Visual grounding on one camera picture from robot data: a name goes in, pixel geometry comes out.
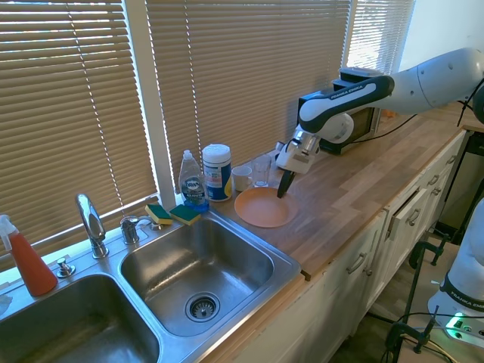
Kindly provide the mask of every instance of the drawer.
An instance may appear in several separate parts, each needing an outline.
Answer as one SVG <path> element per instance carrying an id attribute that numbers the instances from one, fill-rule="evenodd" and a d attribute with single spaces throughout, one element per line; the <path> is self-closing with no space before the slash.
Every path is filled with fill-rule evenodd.
<path id="1" fill-rule="evenodd" d="M 432 185 L 435 185 L 443 177 L 444 169 L 453 166 L 465 135 L 466 132 L 462 131 L 458 137 L 452 140 L 452 142 L 434 158 L 432 163 L 423 172 L 423 177 L 419 182 L 419 185 L 422 188 L 431 188 Z"/>

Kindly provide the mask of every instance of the wall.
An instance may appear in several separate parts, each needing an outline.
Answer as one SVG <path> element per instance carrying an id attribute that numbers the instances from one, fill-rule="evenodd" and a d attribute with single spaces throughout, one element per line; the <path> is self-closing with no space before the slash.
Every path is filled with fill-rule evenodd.
<path id="1" fill-rule="evenodd" d="M 484 0 L 415 0 L 399 69 L 463 47 L 484 52 L 483 14 Z"/>

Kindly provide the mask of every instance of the label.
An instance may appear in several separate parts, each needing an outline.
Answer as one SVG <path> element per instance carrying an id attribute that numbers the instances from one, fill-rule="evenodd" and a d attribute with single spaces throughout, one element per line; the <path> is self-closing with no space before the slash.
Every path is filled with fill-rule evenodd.
<path id="1" fill-rule="evenodd" d="M 206 193 L 210 200 L 227 200 L 232 196 L 231 166 L 203 165 Z"/>
<path id="2" fill-rule="evenodd" d="M 205 185 L 211 188 L 222 187 L 222 168 L 205 166 Z"/>
<path id="3" fill-rule="evenodd" d="M 205 203 L 205 191 L 197 176 L 192 176 L 185 180 L 181 187 L 181 192 L 185 199 L 195 206 L 201 206 Z"/>

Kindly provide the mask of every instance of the drawer handle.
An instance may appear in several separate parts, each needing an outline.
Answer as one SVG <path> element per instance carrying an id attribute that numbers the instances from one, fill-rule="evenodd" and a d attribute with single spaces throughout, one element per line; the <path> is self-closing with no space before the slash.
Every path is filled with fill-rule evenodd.
<path id="1" fill-rule="evenodd" d="M 359 254 L 358 258 L 356 259 L 355 263 L 353 264 L 353 266 L 346 268 L 346 270 L 348 271 L 348 275 L 352 274 L 353 272 L 358 270 L 358 267 L 363 265 L 363 262 L 366 260 L 366 255 L 367 255 L 367 253 L 361 252 Z"/>
<path id="2" fill-rule="evenodd" d="M 407 222 L 411 227 L 413 227 L 415 225 L 415 221 L 417 220 L 419 215 L 420 215 L 420 208 L 414 210 L 414 212 L 411 214 L 411 216 L 408 217 Z"/>
<path id="3" fill-rule="evenodd" d="M 452 164 L 456 158 L 457 158 L 457 155 L 452 155 L 451 158 L 447 160 L 447 164 Z"/>
<path id="4" fill-rule="evenodd" d="M 440 178 L 440 175 L 439 174 L 435 174 L 433 176 L 433 178 L 430 179 L 429 185 L 434 185 L 435 183 L 437 183 L 439 181 L 439 178 Z"/>

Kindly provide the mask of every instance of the butcher block counter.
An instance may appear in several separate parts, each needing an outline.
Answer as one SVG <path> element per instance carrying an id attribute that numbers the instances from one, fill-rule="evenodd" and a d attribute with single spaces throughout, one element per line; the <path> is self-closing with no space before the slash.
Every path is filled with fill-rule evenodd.
<path id="1" fill-rule="evenodd" d="M 247 319 L 206 361 L 230 361 L 271 320 L 318 280 L 328 264 L 381 212 L 396 195 L 462 130 L 484 132 L 470 110 L 457 127 L 461 105 L 422 113 L 397 131 L 361 143 L 342 156 L 321 152 L 306 175 L 296 175 L 288 194 L 297 200 L 296 217 L 280 228 L 248 225 L 230 200 L 211 207 L 293 257 L 302 266 L 290 283 Z M 378 135 L 394 129 L 407 116 L 382 117 Z M 278 187 L 282 171 L 272 163 L 269 186 Z"/>

